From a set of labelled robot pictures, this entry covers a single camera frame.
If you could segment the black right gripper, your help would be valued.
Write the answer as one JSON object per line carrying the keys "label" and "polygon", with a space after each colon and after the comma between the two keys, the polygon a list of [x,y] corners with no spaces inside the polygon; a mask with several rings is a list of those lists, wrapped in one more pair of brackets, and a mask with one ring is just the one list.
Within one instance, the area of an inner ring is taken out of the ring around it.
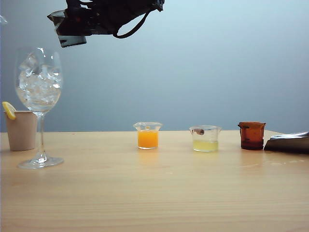
{"label": "black right gripper", "polygon": [[[85,30],[91,34],[113,34],[124,24],[137,17],[129,0],[66,0],[67,10],[77,11],[85,7],[82,20]],[[86,44],[85,36],[79,34],[75,24],[62,21],[56,32],[62,48]]]}

